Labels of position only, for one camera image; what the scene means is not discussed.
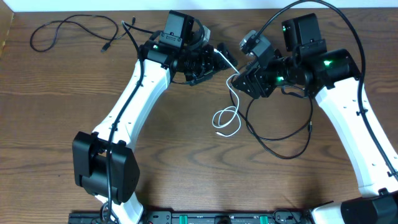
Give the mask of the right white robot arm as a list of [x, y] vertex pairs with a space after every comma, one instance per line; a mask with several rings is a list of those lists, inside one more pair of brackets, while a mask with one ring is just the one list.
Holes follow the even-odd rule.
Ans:
[[310, 211], [312, 223], [397, 223], [397, 153], [374, 114], [364, 77], [345, 49], [274, 58], [250, 66], [232, 86], [254, 99], [277, 87], [302, 85], [334, 126], [358, 182], [360, 198], [330, 202]]

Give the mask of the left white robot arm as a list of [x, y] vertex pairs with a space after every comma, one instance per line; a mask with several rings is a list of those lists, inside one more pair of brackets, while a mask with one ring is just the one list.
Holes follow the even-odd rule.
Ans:
[[140, 170], [134, 149], [174, 75], [181, 72], [188, 85], [196, 85], [237, 65], [225, 44], [174, 46], [148, 40], [139, 50], [132, 77], [107, 117], [91, 133], [78, 132], [72, 142], [75, 183], [102, 202], [96, 223], [141, 219], [144, 207], [135, 194]]

